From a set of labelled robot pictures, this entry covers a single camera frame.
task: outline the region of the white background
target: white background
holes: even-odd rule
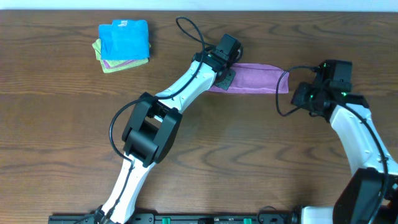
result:
[[[0,0],[0,9],[398,12],[398,0]]]

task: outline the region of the blue towel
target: blue towel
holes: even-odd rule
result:
[[[148,23],[143,20],[114,20],[99,25],[101,59],[140,60],[149,58]]]

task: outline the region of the black cable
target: black cable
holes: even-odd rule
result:
[[[380,142],[379,142],[379,140],[377,139],[375,133],[373,132],[373,130],[372,130],[372,128],[370,127],[370,125],[368,124],[368,122],[366,122],[366,118],[363,118],[361,115],[359,115],[357,112],[355,112],[355,110],[353,110],[353,109],[351,109],[350,107],[346,106],[344,103],[339,103],[339,102],[333,101],[333,100],[330,100],[330,101],[327,101],[327,102],[333,103],[333,104],[335,104],[335,105],[339,105],[339,106],[341,106],[342,108],[344,108],[344,109],[348,110],[349,112],[353,113],[353,114],[365,125],[365,127],[368,129],[369,133],[371,134],[371,136],[372,136],[372,138],[373,138],[373,141],[376,143],[376,146],[377,146],[377,148],[379,149],[379,153],[380,153],[380,157],[381,157],[381,162],[382,162],[382,164],[383,164],[384,181],[383,181],[383,183],[382,183],[382,189],[381,189],[380,196],[379,196],[379,199],[378,199],[377,204],[376,204],[376,208],[373,210],[371,219],[370,219],[370,221],[369,221],[369,223],[372,223],[373,220],[374,220],[374,219],[376,218],[376,216],[377,216],[377,213],[378,213],[378,211],[379,211],[379,208],[380,208],[380,206],[381,206],[381,203],[383,202],[384,196],[385,196],[385,194],[386,194],[386,192],[387,192],[387,181],[388,181],[387,158],[386,158],[386,156],[384,155],[384,152],[383,152],[383,150],[382,150],[382,147],[381,147],[381,145],[380,145]]]
[[[273,209],[273,210],[275,210],[275,211],[278,212],[278,209],[276,209],[276,208],[273,207],[273,206],[265,206],[265,207],[260,208],[260,210],[257,212],[257,215],[256,215],[256,216],[257,216],[257,222],[258,222],[258,223],[264,224],[264,222],[260,219],[260,215],[262,214],[262,213],[261,213],[262,211],[264,211],[265,209],[268,209],[268,208],[271,208],[271,209]],[[279,216],[284,220],[284,222],[287,221],[288,215],[287,215],[286,217],[284,217],[284,216],[282,216],[282,214],[279,214]]]
[[[276,110],[278,111],[278,113],[279,113],[281,116],[288,116],[288,115],[291,115],[292,113],[294,113],[294,112],[296,112],[296,111],[298,111],[298,110],[300,109],[300,107],[298,106],[298,107],[292,109],[291,111],[287,112],[286,114],[283,114],[283,113],[280,111],[280,108],[279,108],[279,84],[280,84],[280,81],[282,80],[282,78],[283,78],[288,72],[290,72],[290,71],[292,71],[292,70],[295,70],[295,69],[298,69],[298,68],[307,68],[307,69],[310,69],[311,71],[314,71],[314,69],[316,69],[316,67],[311,67],[311,66],[294,66],[294,67],[289,68],[288,70],[284,71],[284,72],[280,75],[280,77],[279,77],[279,79],[278,79],[278,82],[277,82],[277,84],[276,84],[275,103],[276,103]]]
[[[84,220],[86,220],[86,219],[89,219],[89,218],[91,218],[91,217],[93,217],[93,216],[94,216],[94,215],[87,215],[87,216],[85,216],[84,218],[81,218],[81,219],[75,221],[73,224],[81,224],[82,221],[84,221]]]
[[[198,32],[198,35],[199,35],[199,37],[200,37],[200,40],[194,38],[192,35],[190,35],[188,32],[186,32],[186,31],[180,26],[180,24],[179,24],[179,22],[178,22],[179,19],[184,19],[184,20],[188,21],[189,23],[191,23],[191,25],[192,25],[192,26],[195,28],[195,30]],[[106,214],[106,217],[107,217],[107,218],[110,218],[110,217],[112,216],[113,210],[116,208],[116,205],[119,203],[120,198],[121,198],[122,195],[123,195],[124,189],[125,189],[126,186],[127,186],[127,181],[128,181],[128,179],[129,179],[129,176],[130,176],[130,174],[131,174],[131,172],[132,172],[132,170],[133,170],[133,168],[134,168],[134,164],[132,163],[132,160],[131,160],[130,158],[128,158],[127,156],[125,156],[123,153],[121,153],[121,152],[119,151],[119,149],[117,149],[117,147],[116,147],[116,145],[115,145],[115,143],[114,143],[114,141],[113,141],[113,126],[114,126],[114,124],[115,124],[117,118],[119,117],[119,115],[120,115],[123,111],[125,111],[125,110],[126,110],[127,108],[129,108],[130,106],[135,105],[136,103],[140,103],[140,102],[145,101],[145,100],[167,100],[167,99],[172,99],[174,96],[176,96],[176,95],[178,95],[179,93],[181,93],[181,92],[192,82],[192,80],[193,80],[193,79],[196,77],[196,75],[198,74],[198,72],[199,72],[199,70],[200,70],[200,67],[201,67],[201,65],[202,65],[202,63],[203,63],[203,59],[204,59],[204,57],[205,57],[205,51],[206,51],[206,49],[211,49],[212,47],[215,47],[214,45],[209,44],[209,43],[206,43],[206,42],[203,40],[203,36],[202,36],[202,34],[201,34],[199,28],[198,28],[198,27],[195,25],[195,23],[193,23],[190,19],[188,19],[188,18],[186,18],[186,17],[183,17],[183,16],[180,16],[180,17],[177,17],[177,18],[175,19],[175,22],[177,23],[178,27],[182,30],[182,32],[184,32],[184,34],[187,34],[189,37],[191,37],[191,38],[193,38],[194,40],[199,41],[199,42],[201,43],[201,46],[202,46],[202,54],[201,54],[201,59],[200,59],[199,64],[198,64],[198,68],[196,69],[195,73],[193,73],[193,75],[192,75],[192,77],[189,79],[189,81],[188,81],[183,87],[181,87],[181,89],[179,89],[177,92],[175,92],[175,93],[173,93],[173,94],[171,94],[171,95],[169,95],[169,96],[153,96],[153,97],[139,98],[138,100],[131,101],[130,103],[124,105],[124,106],[113,116],[113,119],[112,119],[112,121],[111,121],[111,124],[109,125],[109,141],[110,141],[110,143],[111,143],[111,146],[112,146],[112,148],[113,148],[113,151],[114,151],[118,156],[120,156],[120,157],[122,157],[123,159],[125,159],[125,160],[131,162],[131,167],[130,167],[129,172],[128,172],[128,174],[127,174],[126,180],[124,181],[123,189],[122,189],[122,191],[120,192],[118,199],[115,201],[115,203],[114,203],[114,205],[112,206],[112,208],[109,209],[109,211],[108,211],[107,214]]]

